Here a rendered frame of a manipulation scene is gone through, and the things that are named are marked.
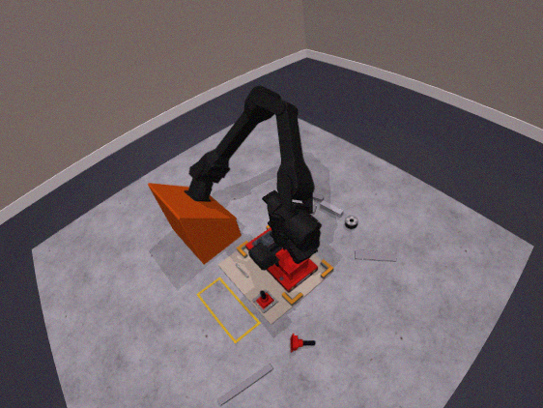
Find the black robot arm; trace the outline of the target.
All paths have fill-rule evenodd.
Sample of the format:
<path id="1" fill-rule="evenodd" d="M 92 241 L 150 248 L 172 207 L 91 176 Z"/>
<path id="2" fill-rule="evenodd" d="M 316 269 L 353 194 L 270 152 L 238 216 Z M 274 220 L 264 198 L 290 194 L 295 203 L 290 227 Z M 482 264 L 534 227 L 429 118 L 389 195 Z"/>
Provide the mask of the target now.
<path id="1" fill-rule="evenodd" d="M 281 164 L 277 171 L 277 191 L 262 199 L 268 204 L 271 226 L 282 230 L 282 248 L 296 264 L 317 252 L 320 245 L 319 221 L 313 214 L 315 189 L 311 171 L 303 158 L 297 108 L 262 85 L 255 86 L 244 101 L 244 112 L 215 149 L 189 169 L 192 181 L 185 193 L 194 201 L 211 201 L 214 183 L 229 171 L 229 160 L 258 123 L 276 116 Z M 213 183 L 214 182 L 214 183 Z M 302 203 L 292 202 L 300 200 Z"/>

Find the small black and white toy wheel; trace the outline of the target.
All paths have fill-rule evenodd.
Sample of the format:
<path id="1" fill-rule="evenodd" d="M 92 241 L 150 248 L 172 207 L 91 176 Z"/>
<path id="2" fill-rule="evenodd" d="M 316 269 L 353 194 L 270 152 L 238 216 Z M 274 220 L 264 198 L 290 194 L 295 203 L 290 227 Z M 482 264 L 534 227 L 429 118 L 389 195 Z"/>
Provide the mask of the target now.
<path id="1" fill-rule="evenodd" d="M 348 216 L 345 218 L 345 226 L 354 229 L 357 227 L 357 218 L 354 216 Z"/>

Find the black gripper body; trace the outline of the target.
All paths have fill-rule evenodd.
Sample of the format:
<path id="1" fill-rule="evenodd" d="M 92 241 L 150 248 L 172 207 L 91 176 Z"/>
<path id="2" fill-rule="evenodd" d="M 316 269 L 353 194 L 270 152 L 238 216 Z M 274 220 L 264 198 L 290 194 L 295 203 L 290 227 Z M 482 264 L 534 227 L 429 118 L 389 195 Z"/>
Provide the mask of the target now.
<path id="1" fill-rule="evenodd" d="M 282 230 L 274 229 L 269 221 L 268 226 L 271 228 L 270 235 L 273 237 L 274 243 L 267 248 L 262 243 L 259 243 L 248 251 L 249 257 L 262 271 L 265 271 L 274 264 L 276 254 L 283 249 L 281 244 L 286 237 Z"/>

